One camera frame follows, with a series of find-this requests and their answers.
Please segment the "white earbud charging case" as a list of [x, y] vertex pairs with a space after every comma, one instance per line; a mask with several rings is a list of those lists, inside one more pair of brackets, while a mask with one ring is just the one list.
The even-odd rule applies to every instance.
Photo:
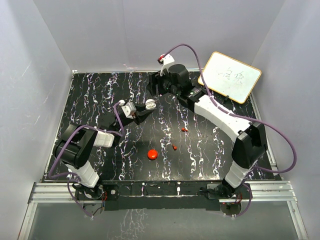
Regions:
[[154, 99], [147, 99], [145, 102], [145, 109], [148, 111], [154, 110], [156, 108], [156, 101]]

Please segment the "red earbud charging case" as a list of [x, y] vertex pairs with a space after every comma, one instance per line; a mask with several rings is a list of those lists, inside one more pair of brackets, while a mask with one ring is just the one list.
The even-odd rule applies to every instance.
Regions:
[[147, 157], [149, 160], [153, 161], [153, 160], [156, 160], [157, 157], [158, 157], [158, 152], [155, 150], [155, 149], [150, 149], [148, 152], [147, 152]]

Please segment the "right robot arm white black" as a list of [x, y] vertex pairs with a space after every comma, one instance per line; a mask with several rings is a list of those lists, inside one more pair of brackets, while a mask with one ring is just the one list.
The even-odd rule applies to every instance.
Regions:
[[192, 83], [182, 64], [174, 64], [164, 72], [148, 77], [147, 90], [152, 96], [172, 94], [178, 102], [222, 130], [233, 142], [231, 167], [212, 194], [233, 199], [241, 192], [241, 184], [256, 162], [268, 149], [265, 126], [258, 122], [234, 117], [233, 112], [219, 103], [213, 103], [203, 85]]

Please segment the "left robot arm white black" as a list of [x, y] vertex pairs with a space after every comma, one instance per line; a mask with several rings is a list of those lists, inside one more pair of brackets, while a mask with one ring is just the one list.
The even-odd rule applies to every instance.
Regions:
[[67, 166], [77, 181], [72, 187], [87, 198], [101, 198], [104, 188], [89, 161], [92, 148], [114, 148], [125, 135], [125, 126], [141, 124], [155, 108], [154, 99], [147, 99], [144, 104], [120, 100], [113, 106], [114, 114], [103, 116], [97, 128], [70, 124], [54, 147], [53, 156]]

